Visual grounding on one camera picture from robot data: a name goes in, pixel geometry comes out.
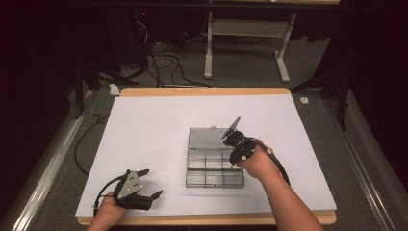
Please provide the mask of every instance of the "gray floor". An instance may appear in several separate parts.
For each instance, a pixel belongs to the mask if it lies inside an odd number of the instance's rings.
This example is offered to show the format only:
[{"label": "gray floor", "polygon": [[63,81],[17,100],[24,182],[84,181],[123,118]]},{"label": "gray floor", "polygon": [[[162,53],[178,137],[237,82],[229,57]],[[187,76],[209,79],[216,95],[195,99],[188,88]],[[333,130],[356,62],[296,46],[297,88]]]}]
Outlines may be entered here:
[{"label": "gray floor", "polygon": [[[294,87],[310,79],[319,63],[328,41],[309,43],[306,40],[291,41],[285,54],[285,63],[291,77],[289,84],[283,84],[278,75],[272,51],[278,49],[280,40],[273,38],[263,42],[258,38],[243,38],[229,47],[228,41],[216,42],[214,51],[213,79],[205,80],[205,48],[192,43],[185,48],[168,45],[156,46],[156,52],[177,55],[184,69],[185,77],[203,82],[213,87]],[[171,72],[175,64],[169,60],[158,60],[160,78],[166,85],[175,84]],[[180,76],[180,69],[173,75],[179,84],[186,84]],[[154,87],[156,80],[143,74],[136,80],[140,87]],[[301,96],[307,96],[310,104],[302,104]],[[407,193],[394,175],[373,137],[370,127],[361,115],[352,96],[348,99],[346,123],[348,130],[341,131],[333,117],[336,100],[321,100],[319,89],[307,89],[293,95],[300,117],[315,149],[319,163],[338,206],[337,221],[327,225],[327,230],[404,230],[408,227]],[[89,107],[49,194],[42,203],[28,230],[85,230],[78,224],[75,215],[87,176],[75,165],[73,153],[75,144],[95,122],[94,115],[107,115],[115,100],[109,95],[108,83],[103,83],[99,92],[89,98]],[[42,159],[33,171],[30,180],[21,192],[18,201],[10,210],[8,218],[0,230],[12,230],[26,201],[36,187],[47,164],[52,159],[56,146],[64,139],[64,134],[72,122],[72,111],[67,116],[61,131],[56,134]],[[98,144],[103,135],[105,123],[97,124],[82,139],[78,146],[81,166],[89,170]],[[215,230],[246,230],[253,227],[221,227]],[[268,226],[257,226],[257,230],[271,230]],[[137,227],[135,230],[179,230],[178,227]]]}]

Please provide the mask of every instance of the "power cord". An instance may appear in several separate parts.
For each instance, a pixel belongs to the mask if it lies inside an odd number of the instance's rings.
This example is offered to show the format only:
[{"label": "power cord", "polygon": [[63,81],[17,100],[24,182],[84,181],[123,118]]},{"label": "power cord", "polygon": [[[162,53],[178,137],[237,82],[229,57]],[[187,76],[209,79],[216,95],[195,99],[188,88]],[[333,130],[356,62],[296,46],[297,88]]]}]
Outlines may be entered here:
[{"label": "power cord", "polygon": [[[168,87],[168,86],[165,85],[161,80],[159,80],[159,78],[158,78],[158,76],[159,76],[159,69],[163,69],[163,68],[166,68],[166,67],[171,67],[173,64],[175,64],[175,68],[173,69],[173,71],[172,71],[171,74],[170,74],[170,78],[171,78],[171,80],[172,80],[175,84],[180,85],[179,83],[177,83],[177,82],[174,80],[174,73],[176,72],[176,70],[178,70],[178,69],[180,68],[181,77],[183,78],[183,80],[185,80],[186,82],[188,82],[188,85],[194,85],[194,86],[201,86],[201,87],[211,88],[211,86],[209,86],[209,85],[207,85],[207,84],[205,84],[205,83],[195,82],[195,81],[192,81],[192,80],[186,78],[185,73],[184,73],[184,69],[183,69],[183,67],[181,66],[181,62],[180,62],[180,60],[179,60],[179,58],[178,58],[177,56],[175,56],[175,55],[170,55],[170,54],[166,54],[166,53],[160,53],[160,54],[154,54],[154,55],[151,54],[151,55],[152,55],[152,57],[153,57],[153,65],[152,65],[152,66],[153,66],[154,68],[156,68],[156,74],[157,74],[157,76],[154,76],[150,70],[148,71],[148,73],[149,73],[151,76],[153,76],[158,82],[160,81],[160,83],[162,84],[162,87]],[[157,65],[157,61],[160,61],[160,60],[170,61],[170,63],[167,64],[167,65],[165,65],[165,66],[159,67],[159,66]]]},{"label": "power cord", "polygon": [[291,184],[285,168],[273,154],[273,151],[270,148],[266,147],[258,139],[246,137],[243,135],[242,132],[234,131],[227,136],[227,139],[224,141],[224,144],[227,146],[234,147],[234,150],[231,152],[230,155],[230,162],[233,165],[240,161],[242,157],[250,158],[253,154],[253,150],[255,149],[255,145],[259,145],[270,157],[270,159],[276,164],[279,171],[281,172],[282,177],[288,183],[288,185]]},{"label": "power cord", "polygon": [[106,185],[102,188],[101,192],[99,192],[99,195],[96,196],[95,202],[93,203],[93,216],[94,216],[94,217],[96,216],[96,213],[98,213],[98,210],[99,210],[99,199],[104,196],[104,195],[102,195],[102,193],[103,193],[111,184],[113,184],[113,183],[116,182],[116,181],[121,180],[123,177],[127,177],[127,175],[128,175],[128,174],[125,173],[125,174],[123,174],[123,175],[121,175],[121,176],[116,177],[115,179],[113,179],[112,181],[110,181],[108,184],[106,184]]},{"label": "power cord", "polygon": [[91,125],[90,128],[87,129],[87,131],[85,131],[85,133],[79,138],[79,140],[77,141],[77,143],[75,144],[75,149],[74,149],[74,159],[75,159],[75,164],[76,166],[86,175],[89,175],[89,172],[87,172],[86,170],[84,170],[83,167],[81,167],[81,165],[79,164],[78,161],[78,148],[79,148],[79,144],[82,141],[82,139],[87,135],[87,133],[93,128],[95,127],[97,124],[101,124],[101,123],[105,123],[104,119],[109,117],[109,115],[105,115],[105,116],[101,116],[101,114],[94,114],[93,116],[97,116],[96,122],[93,123]]}]

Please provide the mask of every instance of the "person's right hand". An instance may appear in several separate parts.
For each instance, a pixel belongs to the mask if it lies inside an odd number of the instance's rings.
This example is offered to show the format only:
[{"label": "person's right hand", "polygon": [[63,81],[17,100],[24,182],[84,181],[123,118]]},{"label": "person's right hand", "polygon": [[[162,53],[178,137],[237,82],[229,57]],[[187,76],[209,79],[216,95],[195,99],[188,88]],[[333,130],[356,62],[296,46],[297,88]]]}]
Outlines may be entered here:
[{"label": "person's right hand", "polygon": [[249,175],[260,181],[265,176],[280,175],[277,165],[259,145],[255,145],[255,151],[250,158],[237,162],[237,166],[245,168]]}]

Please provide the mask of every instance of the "dark background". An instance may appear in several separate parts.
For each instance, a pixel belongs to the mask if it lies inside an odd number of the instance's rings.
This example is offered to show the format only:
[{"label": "dark background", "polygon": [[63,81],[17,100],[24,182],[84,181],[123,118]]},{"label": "dark background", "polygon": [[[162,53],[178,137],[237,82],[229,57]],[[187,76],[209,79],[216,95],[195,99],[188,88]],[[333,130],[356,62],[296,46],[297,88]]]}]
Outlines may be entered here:
[{"label": "dark background", "polygon": [[[342,5],[371,2],[374,1],[342,1]],[[292,39],[308,37],[313,42],[333,37],[320,70],[330,69],[344,59],[347,49],[353,49],[356,58],[350,64],[350,88],[407,189],[408,42],[403,22],[408,18],[402,4],[403,1],[386,1],[378,13],[346,17],[345,21],[338,15],[300,13]],[[0,196],[3,219],[69,109],[66,95],[74,86],[77,64],[99,59],[105,66],[115,68],[116,63],[101,10],[73,13],[52,1],[3,2],[0,8],[1,175],[3,185],[8,186]],[[180,28],[184,28],[192,35],[197,33],[194,28],[201,26],[204,16],[182,12],[157,15],[156,12],[151,23],[178,45],[183,44],[183,37],[174,32],[183,32]],[[356,39],[359,32],[364,33]],[[100,47],[107,47],[104,54]]]}]

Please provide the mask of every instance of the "black cable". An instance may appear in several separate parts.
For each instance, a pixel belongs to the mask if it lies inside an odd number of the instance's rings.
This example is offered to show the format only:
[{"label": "black cable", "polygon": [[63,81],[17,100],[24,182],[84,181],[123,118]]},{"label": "black cable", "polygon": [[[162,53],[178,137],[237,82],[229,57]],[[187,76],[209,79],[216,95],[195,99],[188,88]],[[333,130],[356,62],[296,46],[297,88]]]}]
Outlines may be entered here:
[{"label": "black cable", "polygon": [[144,71],[147,70],[147,68],[149,67],[149,61],[146,58],[147,54],[143,53],[143,55],[144,55],[144,58],[143,58],[140,69],[138,71],[136,71],[135,73],[133,73],[133,74],[127,76],[127,77],[124,77],[125,79],[130,80],[130,79],[136,78],[136,77],[140,76],[141,74],[143,74]]},{"label": "black cable", "polygon": [[231,136],[234,136],[234,137],[239,138],[239,139],[243,139],[245,141],[252,141],[255,144],[257,144],[258,146],[260,146],[264,150],[264,152],[270,157],[270,159],[276,164],[279,171],[281,172],[281,175],[282,175],[283,179],[288,183],[288,185],[291,184],[291,182],[289,180],[288,173],[286,172],[286,170],[282,166],[282,164],[279,162],[279,160],[276,158],[276,156],[273,154],[273,151],[270,150],[270,148],[267,148],[261,141],[259,141],[258,139],[255,139],[255,138],[240,136],[240,135],[237,135],[237,134],[233,134]]},{"label": "black cable", "polygon": [[177,56],[173,56],[173,55],[169,55],[169,56],[173,57],[173,58],[177,61],[178,65],[179,65],[179,67],[180,67],[180,70],[181,70],[181,77],[182,77],[184,80],[186,80],[187,82],[189,82],[189,83],[191,83],[191,84],[194,84],[194,85],[201,85],[201,86],[208,87],[208,88],[211,87],[211,86],[206,85],[206,84],[204,84],[204,83],[194,82],[194,81],[191,81],[191,80],[187,79],[186,76],[184,76],[184,69],[183,69],[183,67],[181,66],[181,63],[180,63],[179,58],[178,58]]},{"label": "black cable", "polygon": [[[110,71],[109,69],[106,69],[106,68],[102,67],[101,65],[99,65],[99,64],[97,64],[95,62],[88,61],[88,65],[90,67],[92,67],[96,71],[104,72],[104,73],[108,74],[109,76],[114,78],[114,80],[117,80],[122,84],[126,84],[126,85],[138,85],[139,84],[139,82],[134,82],[134,81],[129,79],[129,78],[136,77],[135,76],[136,73],[125,78],[125,77],[121,76],[120,74],[118,74],[116,72],[113,72],[113,71]],[[143,73],[144,71],[145,71],[145,66],[143,65],[137,73],[140,73],[140,72]],[[107,79],[107,78],[104,78],[102,76],[99,76],[99,78],[102,79],[102,80],[114,83],[114,80],[112,80],[112,79]]]},{"label": "black cable", "polygon": [[197,39],[194,41],[190,41],[188,43],[185,43],[186,46],[188,47],[192,47],[192,48],[202,48],[202,47],[206,47],[207,46],[207,40],[203,40],[205,37],[201,38],[201,39]]},{"label": "black cable", "polygon": [[[232,44],[230,44],[228,47],[219,48],[219,47],[216,47],[216,44],[217,44],[217,43],[216,43],[216,40],[217,40],[217,39],[218,39],[221,43],[229,42],[229,41],[232,40]],[[231,36],[218,36],[218,37],[215,37],[215,38],[214,38],[213,48],[216,49],[216,50],[229,50],[229,49],[233,48],[236,44],[237,44],[237,40],[234,39],[234,37],[231,37]]]},{"label": "black cable", "polygon": [[155,51],[156,54],[160,54],[160,53],[166,52],[166,51],[168,50],[169,44],[170,44],[169,41],[157,40],[156,42],[154,42],[153,44],[151,44],[151,46],[152,46],[151,50],[153,50],[154,47],[157,47],[157,46],[159,46],[159,45],[162,45],[164,48],[161,48],[161,50],[159,50],[159,51],[157,51],[157,50]]},{"label": "black cable", "polygon": [[161,58],[156,58],[156,62],[157,61],[169,61],[169,64],[164,65],[164,66],[159,66],[158,64],[153,64],[152,66],[155,68],[159,68],[159,69],[165,69],[168,67],[171,67],[172,64],[175,64],[175,61],[171,58],[171,57],[167,57],[167,56],[163,56]]},{"label": "black cable", "polygon": [[155,58],[155,56],[153,54],[150,54],[150,55],[152,56],[152,59],[153,59],[153,65],[156,66],[156,77],[154,75],[152,75],[152,76],[156,78],[156,80],[157,80],[156,88],[158,88],[160,84],[162,84],[162,86],[163,86],[164,83],[160,80],[159,68],[158,68],[157,63],[156,63],[156,58]]},{"label": "black cable", "polygon": [[250,41],[250,40],[245,40],[245,39],[242,39],[242,38],[247,38],[247,37],[235,37],[235,40],[239,41],[239,42],[242,42],[242,43],[261,44],[261,43],[269,41],[273,37],[259,37],[259,40],[257,40],[257,41]]},{"label": "black cable", "polygon": [[276,164],[276,166],[279,168],[279,171],[281,172],[281,175],[283,179],[288,183],[288,185],[291,184],[289,181],[289,176],[288,173],[286,173],[285,168],[282,166],[282,164],[279,162],[279,160],[276,158],[276,156],[273,154],[273,152],[267,148],[261,141],[255,139],[255,138],[247,138],[253,140],[256,144],[258,144],[264,151],[267,153],[267,155],[270,157],[270,159]]},{"label": "black cable", "polygon": [[101,124],[104,123],[105,121],[102,121],[103,119],[107,118],[109,115],[105,115],[103,117],[101,117],[100,115],[93,115],[93,116],[98,116],[98,119],[96,119],[96,122],[93,123],[91,125],[90,128],[87,129],[87,131],[85,131],[85,133],[79,138],[79,140],[77,141],[77,143],[75,144],[75,149],[74,149],[74,159],[75,159],[75,164],[76,166],[86,175],[89,175],[89,173],[87,171],[85,171],[81,165],[79,164],[78,161],[78,147],[79,147],[79,143],[81,142],[81,140],[85,137],[85,135],[94,127],[96,126],[96,124]]},{"label": "black cable", "polygon": [[115,179],[113,179],[112,181],[110,181],[108,184],[106,184],[106,185],[102,188],[101,192],[99,192],[99,195],[96,197],[96,200],[95,200],[95,202],[93,203],[93,216],[94,216],[94,217],[96,216],[96,213],[98,213],[98,210],[99,210],[99,198],[103,196],[103,195],[102,195],[103,191],[105,191],[106,188],[108,188],[112,183],[114,183],[115,181],[121,180],[123,177],[127,177],[127,175],[128,175],[128,173],[126,172],[125,174],[116,177]]},{"label": "black cable", "polygon": [[168,65],[162,66],[162,67],[157,67],[157,66],[156,66],[156,68],[160,68],[160,69],[162,69],[162,68],[167,68],[167,67],[170,67],[170,66],[172,66],[173,64],[175,64],[176,67],[173,69],[173,71],[171,71],[170,78],[171,78],[171,81],[173,81],[174,84],[176,84],[176,85],[181,85],[181,84],[177,83],[177,81],[174,79],[174,72],[179,68],[179,64],[177,64],[177,63],[174,61],[174,59],[173,59],[172,57],[169,57],[168,55],[162,55],[162,56],[163,56],[162,58],[156,59],[156,61],[165,60],[165,61],[170,61],[170,63],[169,63]]}]

